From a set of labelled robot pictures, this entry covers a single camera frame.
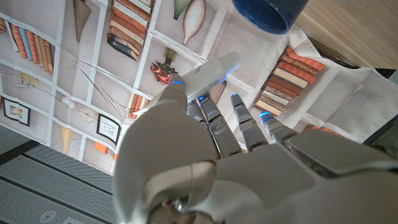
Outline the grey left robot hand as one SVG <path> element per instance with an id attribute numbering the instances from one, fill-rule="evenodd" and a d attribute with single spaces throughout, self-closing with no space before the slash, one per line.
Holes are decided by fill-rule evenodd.
<path id="1" fill-rule="evenodd" d="M 217 158 L 175 75 L 126 131 L 114 171 L 118 223 L 396 223 L 397 161 L 332 133 L 262 115 L 249 152 Z"/>

